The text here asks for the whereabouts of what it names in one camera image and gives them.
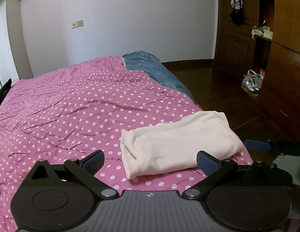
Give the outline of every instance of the blue blanket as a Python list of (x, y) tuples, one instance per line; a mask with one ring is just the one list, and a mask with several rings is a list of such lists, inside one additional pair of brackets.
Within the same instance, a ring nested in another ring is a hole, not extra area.
[(144, 51), (128, 53), (123, 56), (128, 70), (142, 70), (160, 85), (181, 91), (195, 103), (192, 94), (154, 55)]

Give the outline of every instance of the pink polka dot comforter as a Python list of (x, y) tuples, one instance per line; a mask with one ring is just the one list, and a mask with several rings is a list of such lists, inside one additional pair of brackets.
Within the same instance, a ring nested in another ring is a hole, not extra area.
[[(17, 82), (0, 106), (0, 231), (15, 231), (10, 202), (40, 158), (61, 164), (103, 150), (96, 177), (120, 193), (179, 190), (202, 180), (187, 169), (127, 180), (121, 161), (121, 130), (179, 121), (200, 111), (181, 92), (162, 87), (142, 71), (129, 71), (122, 57), (101, 57)], [(246, 149), (233, 156), (251, 163)]]

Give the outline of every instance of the folded white cloth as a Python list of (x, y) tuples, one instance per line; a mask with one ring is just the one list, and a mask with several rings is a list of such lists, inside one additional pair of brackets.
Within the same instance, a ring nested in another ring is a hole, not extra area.
[(122, 130), (122, 161), (128, 179), (197, 166), (204, 150), (219, 160), (243, 148), (224, 113), (200, 111), (174, 123)]

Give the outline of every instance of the white cabinet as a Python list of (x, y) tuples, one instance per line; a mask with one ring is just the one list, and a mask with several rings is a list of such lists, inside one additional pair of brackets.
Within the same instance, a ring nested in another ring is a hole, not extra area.
[(21, 26), (20, 1), (0, 0), (0, 83), (32, 78)]

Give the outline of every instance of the wall socket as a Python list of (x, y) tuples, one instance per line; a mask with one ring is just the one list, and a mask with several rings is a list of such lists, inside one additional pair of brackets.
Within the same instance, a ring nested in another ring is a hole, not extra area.
[(72, 29), (83, 26), (83, 20), (72, 22)]

